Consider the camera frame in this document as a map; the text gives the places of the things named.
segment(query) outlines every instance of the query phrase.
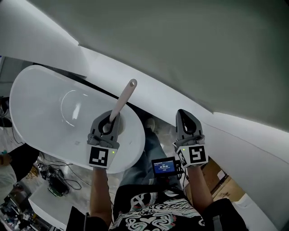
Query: toilet brush handle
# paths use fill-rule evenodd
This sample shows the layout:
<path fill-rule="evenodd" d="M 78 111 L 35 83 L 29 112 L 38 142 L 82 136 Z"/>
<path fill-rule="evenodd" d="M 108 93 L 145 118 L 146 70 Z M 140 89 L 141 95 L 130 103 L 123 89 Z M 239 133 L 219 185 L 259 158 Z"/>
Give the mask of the toilet brush handle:
<path fill-rule="evenodd" d="M 131 97 L 132 93 L 134 92 L 137 85 L 136 79 L 131 79 L 125 89 L 122 91 L 121 96 L 119 96 L 117 100 L 117 104 L 115 105 L 114 109 L 112 110 L 109 122 L 113 122 L 114 118 L 117 116 L 117 114 L 121 111 L 123 106 L 126 104 L 126 102 Z"/>

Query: black graphic t-shirt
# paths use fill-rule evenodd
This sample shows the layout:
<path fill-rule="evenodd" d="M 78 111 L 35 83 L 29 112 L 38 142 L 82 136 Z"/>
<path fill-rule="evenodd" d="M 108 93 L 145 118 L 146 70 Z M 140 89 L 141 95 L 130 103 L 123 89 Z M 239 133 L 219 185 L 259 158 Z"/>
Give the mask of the black graphic t-shirt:
<path fill-rule="evenodd" d="M 76 223 L 79 224 L 71 214 L 68 231 L 70 228 L 75 230 Z M 157 185 L 120 187 L 115 198 L 113 217 L 114 223 L 109 227 L 113 231 L 203 231 L 214 230 L 216 222 L 222 224 L 223 231 L 247 230 L 228 199 L 211 204 L 202 217 L 182 191 Z M 86 221 L 86 230 L 107 231 L 108 227 L 101 218 L 90 217 Z"/>

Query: small display screen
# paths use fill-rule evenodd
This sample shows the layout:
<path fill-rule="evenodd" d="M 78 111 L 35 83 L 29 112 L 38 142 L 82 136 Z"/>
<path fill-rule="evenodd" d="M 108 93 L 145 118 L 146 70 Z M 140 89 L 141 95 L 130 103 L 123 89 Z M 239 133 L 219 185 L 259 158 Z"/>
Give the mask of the small display screen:
<path fill-rule="evenodd" d="M 174 172 L 175 166 L 173 160 L 154 163 L 154 171 L 156 174 Z"/>

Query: gray ceiling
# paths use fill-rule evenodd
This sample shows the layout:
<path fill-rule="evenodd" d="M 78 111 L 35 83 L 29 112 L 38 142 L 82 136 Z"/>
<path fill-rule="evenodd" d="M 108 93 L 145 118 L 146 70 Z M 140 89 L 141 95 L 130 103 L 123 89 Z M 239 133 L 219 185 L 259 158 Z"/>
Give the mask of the gray ceiling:
<path fill-rule="evenodd" d="M 82 46 L 211 111 L 289 131 L 289 7 L 283 0 L 30 2 Z"/>

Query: sneaker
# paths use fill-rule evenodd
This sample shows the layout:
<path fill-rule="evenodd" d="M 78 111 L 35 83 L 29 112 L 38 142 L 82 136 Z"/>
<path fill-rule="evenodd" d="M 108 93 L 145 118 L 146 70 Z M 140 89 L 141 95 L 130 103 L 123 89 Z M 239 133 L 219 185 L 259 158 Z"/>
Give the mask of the sneaker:
<path fill-rule="evenodd" d="M 154 132 L 154 129 L 155 129 L 155 121 L 153 118 L 149 118 L 146 120 L 145 122 L 145 125 L 144 125 L 145 128 L 150 128 L 153 132 Z"/>

